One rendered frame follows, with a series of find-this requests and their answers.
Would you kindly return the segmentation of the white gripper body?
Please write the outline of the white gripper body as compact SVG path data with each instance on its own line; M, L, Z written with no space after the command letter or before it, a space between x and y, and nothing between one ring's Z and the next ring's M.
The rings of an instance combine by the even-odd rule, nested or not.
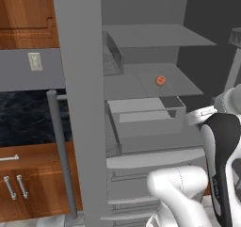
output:
M185 116L186 123L188 125L202 124L215 113L217 113L217 109L213 105L196 109Z

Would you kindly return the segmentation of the grey fridge shelf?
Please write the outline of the grey fridge shelf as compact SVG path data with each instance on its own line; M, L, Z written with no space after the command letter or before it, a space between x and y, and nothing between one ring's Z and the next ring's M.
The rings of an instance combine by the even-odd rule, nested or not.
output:
M123 48L215 45L180 24L105 25L103 30Z
M165 76L157 86L155 78ZM202 91L173 63L127 64L124 74L104 78L106 100L202 95Z

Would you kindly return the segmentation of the orange peach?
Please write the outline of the orange peach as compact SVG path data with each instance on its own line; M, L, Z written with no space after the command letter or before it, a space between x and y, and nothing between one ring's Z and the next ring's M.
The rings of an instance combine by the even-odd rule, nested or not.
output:
M157 86L164 86L166 84L166 77L165 76L157 76L155 78L155 84Z

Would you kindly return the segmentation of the clear fridge drawer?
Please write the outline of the clear fridge drawer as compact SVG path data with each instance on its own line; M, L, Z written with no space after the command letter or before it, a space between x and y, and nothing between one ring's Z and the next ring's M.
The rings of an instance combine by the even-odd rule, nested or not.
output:
M107 102L119 138L179 133L186 107L178 96Z

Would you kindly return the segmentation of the clear fridge door bin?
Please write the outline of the clear fridge door bin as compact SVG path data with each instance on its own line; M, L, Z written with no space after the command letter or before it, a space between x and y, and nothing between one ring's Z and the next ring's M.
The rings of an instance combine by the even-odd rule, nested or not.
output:
M107 31L103 32L103 68L104 76L124 73L124 56L119 46Z

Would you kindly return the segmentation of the grey fridge door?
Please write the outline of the grey fridge door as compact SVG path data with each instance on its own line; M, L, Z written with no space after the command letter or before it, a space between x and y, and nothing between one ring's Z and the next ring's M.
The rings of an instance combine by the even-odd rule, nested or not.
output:
M101 0L54 0L86 227L105 217L107 174Z

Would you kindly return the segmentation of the grey fridge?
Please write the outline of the grey fridge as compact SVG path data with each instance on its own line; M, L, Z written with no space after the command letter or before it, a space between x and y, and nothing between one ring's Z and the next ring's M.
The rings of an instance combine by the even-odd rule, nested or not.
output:
M101 0L103 27L105 25L134 24L180 24L185 26L187 1L188 0ZM184 49L200 50L211 47L213 47L213 45L119 48L124 56L124 69L124 66L127 64L146 63L173 63L179 68L179 55ZM178 97L187 108L189 101L201 98L202 95ZM179 133L119 138L107 105L108 101L111 100L104 98L106 159L131 154L151 154L202 148L199 131L186 123L185 116L182 129Z

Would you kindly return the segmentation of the grey freezer drawer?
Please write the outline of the grey freezer drawer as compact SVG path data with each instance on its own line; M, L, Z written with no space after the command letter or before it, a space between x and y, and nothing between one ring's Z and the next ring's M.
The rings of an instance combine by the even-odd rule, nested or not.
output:
M157 210L158 200L147 188L153 170L199 166L205 168L202 148L151 154L131 154L106 159L107 196L111 214L104 217L113 227L145 227Z

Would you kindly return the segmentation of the wooden drawer front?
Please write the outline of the wooden drawer front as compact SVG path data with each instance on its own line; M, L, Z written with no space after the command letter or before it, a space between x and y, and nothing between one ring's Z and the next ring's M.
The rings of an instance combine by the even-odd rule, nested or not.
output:
M0 171L21 169L60 170L60 158L55 143L1 147L0 157L19 156L18 160L0 162Z

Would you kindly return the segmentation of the wooden cupboard door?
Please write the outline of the wooden cupboard door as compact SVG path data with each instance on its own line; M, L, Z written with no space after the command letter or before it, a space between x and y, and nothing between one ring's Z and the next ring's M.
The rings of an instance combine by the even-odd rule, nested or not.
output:
M0 221L8 221L14 216L14 201L4 178L8 171L0 171Z
M17 184L23 216L40 218L70 213L64 177L61 170L23 169L15 170L14 178L22 176L25 198L20 184Z

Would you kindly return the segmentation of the white wall socket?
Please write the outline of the white wall socket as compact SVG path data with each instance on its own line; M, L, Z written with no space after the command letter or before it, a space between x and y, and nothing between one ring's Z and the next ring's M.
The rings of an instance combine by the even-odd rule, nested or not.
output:
M42 70L40 53L28 53L28 59L32 71Z

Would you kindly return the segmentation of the wooden wall cupboard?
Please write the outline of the wooden wall cupboard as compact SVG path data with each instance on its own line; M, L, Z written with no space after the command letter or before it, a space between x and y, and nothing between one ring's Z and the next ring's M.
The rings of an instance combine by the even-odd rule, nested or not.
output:
M53 0L0 0L0 49L58 48Z

